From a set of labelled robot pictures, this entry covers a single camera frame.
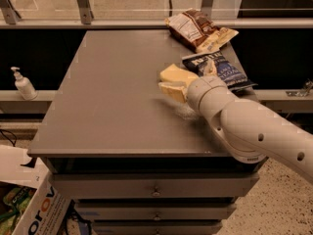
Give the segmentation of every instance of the wrapper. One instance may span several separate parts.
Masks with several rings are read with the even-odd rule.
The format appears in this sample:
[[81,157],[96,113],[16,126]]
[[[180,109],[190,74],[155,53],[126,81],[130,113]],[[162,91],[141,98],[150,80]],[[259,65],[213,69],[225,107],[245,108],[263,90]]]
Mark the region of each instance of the wrapper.
[[217,75],[231,91],[240,91],[257,85],[233,67],[221,51],[186,56],[182,58],[182,61],[189,71],[196,73],[198,76]]
[[238,34],[219,27],[201,11],[190,9],[165,20],[171,34],[194,52],[215,52]]

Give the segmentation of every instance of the cardboard box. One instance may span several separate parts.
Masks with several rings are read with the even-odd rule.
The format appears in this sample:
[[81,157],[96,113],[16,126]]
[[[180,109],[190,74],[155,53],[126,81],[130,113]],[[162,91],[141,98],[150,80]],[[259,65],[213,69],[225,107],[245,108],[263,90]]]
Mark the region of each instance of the cardboard box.
[[70,200],[62,197],[49,182],[51,172],[40,159],[35,167],[27,149],[0,145],[0,182],[37,189],[13,235],[56,235]]

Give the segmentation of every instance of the drawer handle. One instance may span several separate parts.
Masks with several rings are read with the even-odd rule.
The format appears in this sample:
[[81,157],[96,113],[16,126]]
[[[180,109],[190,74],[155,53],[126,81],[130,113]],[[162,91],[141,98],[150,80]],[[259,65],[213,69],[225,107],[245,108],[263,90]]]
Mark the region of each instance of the drawer handle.
[[153,192],[153,197],[155,197],[155,198],[157,198],[157,197],[159,197],[160,196],[160,192],[158,191],[158,188],[157,187],[155,187],[155,191]]
[[156,216],[154,217],[154,221],[160,221],[160,216],[158,215],[158,213],[156,213]]

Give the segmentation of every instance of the floor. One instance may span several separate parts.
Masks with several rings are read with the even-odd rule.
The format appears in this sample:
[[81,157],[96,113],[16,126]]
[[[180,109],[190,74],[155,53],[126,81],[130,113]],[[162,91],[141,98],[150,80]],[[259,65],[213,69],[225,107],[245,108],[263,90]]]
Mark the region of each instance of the floor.
[[[163,19],[168,13],[168,0],[90,1],[97,19]],[[224,9],[228,5],[224,1],[228,1],[231,7],[234,5],[227,13]],[[215,0],[213,15],[219,10],[224,11],[223,17],[233,17],[239,2]],[[75,0],[13,0],[13,4],[25,19],[79,19]],[[177,11],[199,8],[201,0],[173,0],[173,5]],[[11,128],[4,124],[0,124],[0,127]],[[37,127],[38,124],[31,127],[23,124],[18,129],[15,127],[21,138],[17,147],[27,148]],[[0,144],[11,145],[4,139],[0,140]],[[259,174],[260,180],[247,196],[238,199],[238,209],[224,221],[218,235],[313,234],[313,186],[271,159]],[[69,233],[78,235],[75,229]]]

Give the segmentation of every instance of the table top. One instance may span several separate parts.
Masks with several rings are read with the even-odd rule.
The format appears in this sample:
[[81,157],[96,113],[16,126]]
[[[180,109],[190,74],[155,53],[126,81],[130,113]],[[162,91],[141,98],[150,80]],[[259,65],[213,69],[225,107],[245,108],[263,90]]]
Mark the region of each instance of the table top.
[[[222,52],[242,69],[230,45]],[[158,89],[159,73],[171,64],[183,67],[181,58],[190,54],[168,30],[87,31],[29,155],[228,154],[202,117]],[[245,92],[253,96],[252,90]]]

